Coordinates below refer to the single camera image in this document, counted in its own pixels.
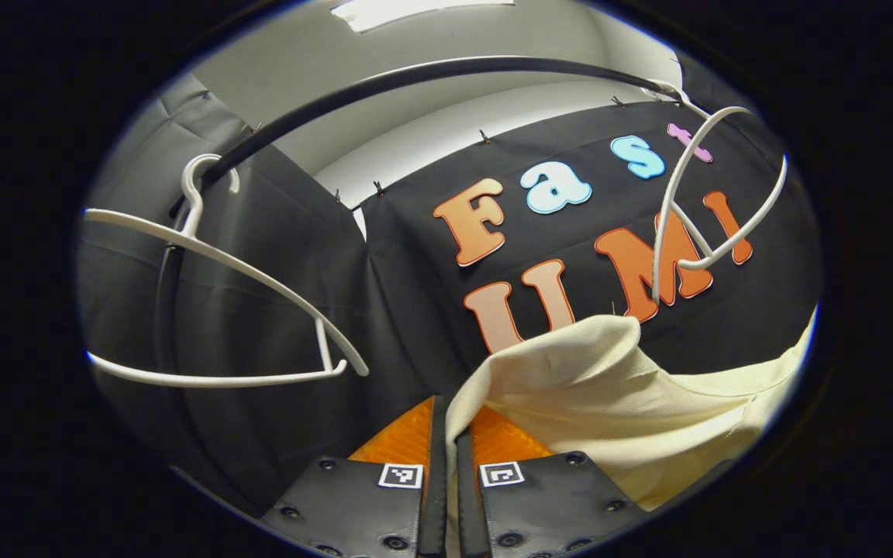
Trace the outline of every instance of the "black fabric backdrop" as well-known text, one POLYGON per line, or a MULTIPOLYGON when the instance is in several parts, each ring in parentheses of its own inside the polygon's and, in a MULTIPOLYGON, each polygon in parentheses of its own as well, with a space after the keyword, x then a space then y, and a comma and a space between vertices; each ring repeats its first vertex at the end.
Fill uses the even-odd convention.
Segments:
MULTIPOLYGON (((752 116, 730 119, 738 126, 752 116)), ((384 197, 365 201, 368 246, 393 318, 404 324, 399 332, 415 368, 446 372, 444 380, 458 385, 481 364, 488 352, 464 297, 492 282, 512 286, 509 304, 523 339, 549 331, 540 298, 521 275, 552 258, 564 262, 561 280, 575 320, 613 308, 622 315, 628 305, 616 269, 595 251, 595 240, 626 227, 653 245, 654 216, 684 149, 667 135, 667 124, 694 134, 702 122, 691 110, 659 102, 566 114, 498 135, 488 145, 471 145, 390 184, 384 197), (611 153, 610 140, 628 135, 646 140, 660 155, 667 166, 663 174, 641 180, 611 153), (531 211, 519 179, 545 161, 570 166, 591 184, 591 198, 549 215, 531 211), (493 197, 504 222, 485 226, 503 233, 505 243, 460 267, 457 241, 442 219, 433 218, 433 209, 486 177, 504 188, 493 197)), ((726 234, 702 198, 722 191, 737 222, 746 222, 770 194, 780 152, 765 156, 726 125, 715 127, 702 147, 713 162, 688 164, 676 200, 717 246, 726 234)), ((753 255, 744 265, 723 257, 709 268, 708 290, 688 300, 677 296, 672 307, 660 303, 658 315, 643 322, 640 347, 665 370, 703 374, 759 363, 779 357, 800 338, 819 299, 822 265, 818 229, 797 181, 784 186, 748 240, 753 255)))
MULTIPOLYGON (((185 75, 148 105, 114 148, 84 204, 170 226, 181 169, 221 153, 249 127, 185 75)), ((275 277, 319 308, 371 367, 341 377, 251 389, 178 389, 96 372, 124 420, 162 458, 249 515, 261 515, 320 453, 350 455, 428 396, 391 331, 350 211, 269 147, 203 191, 196 236, 275 277)), ((128 367, 156 370, 153 302, 164 243, 85 223, 78 295, 85 342, 128 367)), ((321 370, 312 319, 226 266, 187 253, 176 304, 177 374, 321 370)), ((330 343, 333 359, 340 351, 330 343)))

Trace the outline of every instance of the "hanger hook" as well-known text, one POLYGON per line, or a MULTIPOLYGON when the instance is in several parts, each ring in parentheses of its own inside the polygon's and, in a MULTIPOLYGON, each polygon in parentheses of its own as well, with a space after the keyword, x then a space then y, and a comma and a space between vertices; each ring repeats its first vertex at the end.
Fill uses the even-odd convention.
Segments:
MULTIPOLYGON (((188 218, 184 220, 184 228, 181 234, 195 238, 195 230, 198 229, 198 222, 202 220, 202 194, 198 193, 195 187, 195 170, 199 165, 208 161, 219 161, 222 157, 214 153, 206 153, 199 155, 188 161, 188 165, 184 166, 181 171, 181 193, 188 200, 188 218)), ((236 195, 240 191, 240 174, 236 169, 229 170, 229 193, 236 195)))
POLYGON ((712 114, 708 114, 704 110, 701 110, 700 108, 698 108, 698 106, 695 106, 695 103, 691 102, 691 98, 690 98, 690 96, 688 96, 688 93, 685 93, 684 89, 679 88, 679 86, 671 84, 669 81, 663 81, 663 79, 654 79, 651 77, 648 78, 647 81, 652 81, 652 82, 654 82, 654 84, 660 85, 661 88, 667 88, 673 92, 678 93, 678 95, 681 96, 681 102, 680 102, 680 105, 678 105, 678 106, 681 106, 681 105, 687 106, 688 109, 694 111, 694 113, 698 114, 698 116, 705 118, 705 120, 708 120, 709 117, 712 117, 712 114))

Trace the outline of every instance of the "letter s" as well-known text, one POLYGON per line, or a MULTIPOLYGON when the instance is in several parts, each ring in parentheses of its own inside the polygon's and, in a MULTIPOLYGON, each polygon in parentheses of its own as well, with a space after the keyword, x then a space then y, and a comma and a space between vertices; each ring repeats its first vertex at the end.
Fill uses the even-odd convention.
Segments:
POLYGON ((651 151, 650 144, 642 138, 635 136, 615 138, 609 147, 619 159, 629 161, 629 172, 643 180, 659 177, 667 169, 664 160, 651 151))

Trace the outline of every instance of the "ceiling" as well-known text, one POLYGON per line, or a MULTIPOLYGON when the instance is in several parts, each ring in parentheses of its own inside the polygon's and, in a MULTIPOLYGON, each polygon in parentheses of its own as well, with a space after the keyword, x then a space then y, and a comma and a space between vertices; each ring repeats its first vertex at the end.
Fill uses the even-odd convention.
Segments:
MULTIPOLYGON (((638 36, 649 49, 660 49, 659 59, 673 54, 621 22, 571 0, 453 8, 412 15, 363 34, 329 13, 338 4, 311 0, 270 18, 199 63, 192 73, 256 125, 359 79, 431 60, 518 54, 636 73, 648 58, 635 56, 638 36)), ((580 80, 540 73, 440 79, 354 103, 275 144, 315 174, 368 140, 437 109, 507 89, 580 80)))

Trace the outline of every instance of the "blue letter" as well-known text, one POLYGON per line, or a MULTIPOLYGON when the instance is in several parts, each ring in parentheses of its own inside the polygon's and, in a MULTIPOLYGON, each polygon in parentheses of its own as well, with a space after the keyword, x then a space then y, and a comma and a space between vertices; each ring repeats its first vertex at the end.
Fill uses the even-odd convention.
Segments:
POLYGON ((567 204, 584 204, 591 197, 591 184, 578 179, 571 167, 556 161, 539 163, 526 170, 519 183, 529 189, 526 204, 543 215, 559 212, 567 204), (546 180, 536 184, 543 174, 546 180))
POLYGON ((629 161, 630 172, 643 180, 659 177, 667 169, 664 160, 650 151, 650 144, 638 137, 615 138, 609 147, 619 159, 629 161))

